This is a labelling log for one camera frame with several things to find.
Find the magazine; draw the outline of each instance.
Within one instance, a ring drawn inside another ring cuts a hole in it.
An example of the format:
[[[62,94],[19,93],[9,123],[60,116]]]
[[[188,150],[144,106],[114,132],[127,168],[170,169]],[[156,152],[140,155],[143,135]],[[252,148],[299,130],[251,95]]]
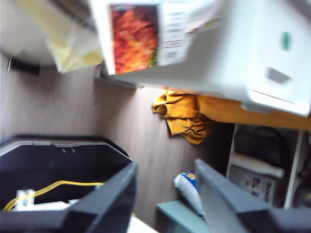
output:
[[[221,0],[90,0],[109,75],[183,62]]]

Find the yellow towel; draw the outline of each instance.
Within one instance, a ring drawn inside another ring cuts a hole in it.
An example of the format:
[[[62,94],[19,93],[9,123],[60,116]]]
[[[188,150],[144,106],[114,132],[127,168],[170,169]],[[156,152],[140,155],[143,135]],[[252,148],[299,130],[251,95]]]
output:
[[[213,123],[197,109],[196,95],[171,90],[166,90],[152,105],[153,112],[166,119],[172,135],[180,134],[196,145],[210,133]]]

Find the white bottle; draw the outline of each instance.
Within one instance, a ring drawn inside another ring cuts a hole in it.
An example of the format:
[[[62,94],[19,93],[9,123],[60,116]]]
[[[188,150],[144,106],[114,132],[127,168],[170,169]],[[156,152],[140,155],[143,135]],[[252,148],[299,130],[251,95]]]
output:
[[[257,173],[273,175],[277,178],[283,178],[285,174],[285,170],[283,168],[272,166],[260,159],[255,159],[242,154],[233,153],[230,160],[231,164]]]

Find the laminate floor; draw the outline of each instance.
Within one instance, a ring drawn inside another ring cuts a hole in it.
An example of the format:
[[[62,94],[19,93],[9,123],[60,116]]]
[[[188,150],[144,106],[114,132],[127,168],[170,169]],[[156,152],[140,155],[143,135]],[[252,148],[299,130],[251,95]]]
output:
[[[138,161],[135,213],[151,227],[156,204],[172,201],[172,183],[180,172],[194,170],[202,158],[224,173],[232,136],[231,124],[217,123],[198,146],[170,136],[166,121],[153,114],[153,101],[164,91],[131,89],[93,79],[94,68],[58,74],[41,69],[38,79],[7,70],[1,56],[1,137],[15,133],[105,136]]]

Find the yellow plastic bag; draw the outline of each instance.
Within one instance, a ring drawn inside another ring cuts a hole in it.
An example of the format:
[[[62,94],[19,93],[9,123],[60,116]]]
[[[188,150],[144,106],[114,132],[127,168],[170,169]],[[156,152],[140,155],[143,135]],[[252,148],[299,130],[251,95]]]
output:
[[[92,18],[87,14],[87,5],[82,6],[79,1],[71,0],[18,2],[45,33],[59,72],[65,73],[102,62],[101,46],[92,26]]]

